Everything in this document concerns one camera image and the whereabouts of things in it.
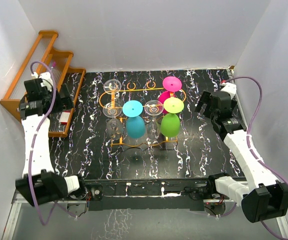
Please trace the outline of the green wine glass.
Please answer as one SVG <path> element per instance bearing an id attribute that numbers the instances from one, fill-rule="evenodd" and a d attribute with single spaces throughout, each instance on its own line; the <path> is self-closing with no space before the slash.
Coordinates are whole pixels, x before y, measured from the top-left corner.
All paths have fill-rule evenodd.
<path id="1" fill-rule="evenodd" d="M 170 97 L 164 101 L 163 107 L 168 113 L 162 118 L 160 132 L 168 138 L 176 137 L 181 126 L 178 114 L 184 109 L 184 103 L 179 98 Z"/>

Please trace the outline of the pink wine glass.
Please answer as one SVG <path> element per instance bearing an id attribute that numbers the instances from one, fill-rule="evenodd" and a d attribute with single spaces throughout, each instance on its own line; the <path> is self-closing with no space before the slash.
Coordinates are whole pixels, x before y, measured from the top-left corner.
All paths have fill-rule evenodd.
<path id="1" fill-rule="evenodd" d="M 163 107 L 163 114 L 177 114 L 184 109 L 184 102 L 175 96 L 182 89 L 182 82 L 175 76 L 168 76 L 162 82 L 164 92 L 158 98 Z"/>

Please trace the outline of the clear wine glass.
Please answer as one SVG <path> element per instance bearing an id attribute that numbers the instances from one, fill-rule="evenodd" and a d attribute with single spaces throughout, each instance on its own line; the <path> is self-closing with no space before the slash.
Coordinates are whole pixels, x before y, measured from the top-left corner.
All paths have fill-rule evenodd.
<path id="1" fill-rule="evenodd" d="M 160 125 L 157 122 L 157 117 L 164 110 L 163 104 L 158 100 L 150 100 L 144 105 L 144 111 L 149 116 L 147 125 L 147 136 L 150 140 L 155 141 L 160 136 Z"/>
<path id="2" fill-rule="evenodd" d="M 111 101 L 114 101 L 115 107 L 123 107 L 124 102 L 119 98 L 119 92 L 122 84 L 117 79 L 109 79 L 103 85 L 103 90 L 111 95 Z"/>

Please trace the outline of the blue wine glass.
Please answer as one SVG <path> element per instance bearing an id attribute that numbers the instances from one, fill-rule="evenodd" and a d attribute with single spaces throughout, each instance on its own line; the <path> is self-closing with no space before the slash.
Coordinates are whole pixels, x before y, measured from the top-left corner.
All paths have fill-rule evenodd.
<path id="1" fill-rule="evenodd" d="M 122 112 L 127 117 L 127 135 L 133 139 L 138 139 L 144 136 L 146 127 L 145 122 L 141 117 L 143 105 L 137 100 L 130 100 L 123 105 Z"/>

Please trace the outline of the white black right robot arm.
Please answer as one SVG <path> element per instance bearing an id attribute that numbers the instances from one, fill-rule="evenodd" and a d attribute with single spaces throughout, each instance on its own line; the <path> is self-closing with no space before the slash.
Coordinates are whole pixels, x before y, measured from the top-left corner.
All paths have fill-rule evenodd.
<path id="1" fill-rule="evenodd" d="M 251 223 L 285 216 L 288 210 L 288 185 L 252 155 L 247 144 L 247 127 L 233 115 L 237 101 L 224 91 L 203 92 L 195 111 L 205 106 L 203 115 L 211 120 L 213 130 L 232 151 L 247 181 L 243 185 L 227 173 L 213 174 L 207 180 L 207 194 L 217 199 L 229 197 L 241 206 Z"/>

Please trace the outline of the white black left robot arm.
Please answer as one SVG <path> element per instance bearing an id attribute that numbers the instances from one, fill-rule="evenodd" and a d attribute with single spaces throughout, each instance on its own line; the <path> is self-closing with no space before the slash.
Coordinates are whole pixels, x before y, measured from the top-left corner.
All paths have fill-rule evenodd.
<path id="1" fill-rule="evenodd" d="M 26 95 L 20 100 L 19 113 L 24 129 L 25 164 L 15 188 L 33 206 L 72 196 L 77 200 L 87 195 L 87 187 L 79 174 L 60 176 L 51 163 L 49 147 L 50 119 L 46 115 L 73 108 L 68 89 L 59 93 L 49 73 L 24 82 Z"/>

